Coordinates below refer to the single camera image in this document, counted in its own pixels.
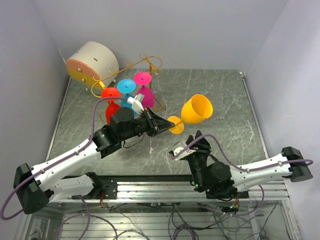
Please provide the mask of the yellow plastic wine glass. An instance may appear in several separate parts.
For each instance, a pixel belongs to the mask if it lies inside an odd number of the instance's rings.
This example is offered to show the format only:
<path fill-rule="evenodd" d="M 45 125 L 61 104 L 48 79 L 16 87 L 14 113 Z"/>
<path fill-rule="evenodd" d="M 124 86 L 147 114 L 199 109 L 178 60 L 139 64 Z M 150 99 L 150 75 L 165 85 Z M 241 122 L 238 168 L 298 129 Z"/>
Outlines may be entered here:
<path fill-rule="evenodd" d="M 170 116 L 167 120 L 173 123 L 169 131 L 174 135 L 183 133 L 184 124 L 199 124 L 210 118 L 214 107 L 210 100 L 202 94 L 193 95 L 182 107 L 180 117 Z"/>

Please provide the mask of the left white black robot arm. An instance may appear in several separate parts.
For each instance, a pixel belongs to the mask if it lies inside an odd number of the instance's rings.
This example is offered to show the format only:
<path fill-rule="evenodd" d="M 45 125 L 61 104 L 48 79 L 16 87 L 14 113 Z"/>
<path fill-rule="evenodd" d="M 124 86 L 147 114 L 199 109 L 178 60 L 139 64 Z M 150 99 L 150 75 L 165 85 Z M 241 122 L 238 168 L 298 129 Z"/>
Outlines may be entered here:
<path fill-rule="evenodd" d="M 104 185 L 94 172 L 67 179 L 66 176 L 86 163 L 101 160 L 122 148 L 130 138 L 146 134 L 155 137 L 175 125 L 146 108 L 137 118 L 128 107 L 119 108 L 110 123 L 92 133 L 89 139 L 47 162 L 17 167 L 13 188 L 25 214 L 33 214 L 48 203 L 72 196 L 98 198 Z"/>

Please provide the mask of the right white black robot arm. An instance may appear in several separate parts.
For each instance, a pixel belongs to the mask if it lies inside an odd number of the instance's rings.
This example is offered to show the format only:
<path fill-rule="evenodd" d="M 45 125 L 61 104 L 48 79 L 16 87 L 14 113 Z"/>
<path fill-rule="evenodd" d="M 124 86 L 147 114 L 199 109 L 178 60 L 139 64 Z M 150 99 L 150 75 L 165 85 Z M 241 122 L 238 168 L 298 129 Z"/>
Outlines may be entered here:
<path fill-rule="evenodd" d="M 186 151 L 182 160 L 188 162 L 195 191 L 205 192 L 212 199 L 246 198 L 250 188 L 268 182 L 289 179 L 295 183 L 313 178 L 309 169 L 313 160 L 303 158 L 294 147 L 284 147 L 281 153 L 265 160 L 235 165 L 216 157 L 208 164 L 211 145 L 201 131 L 190 135 L 183 146 Z"/>

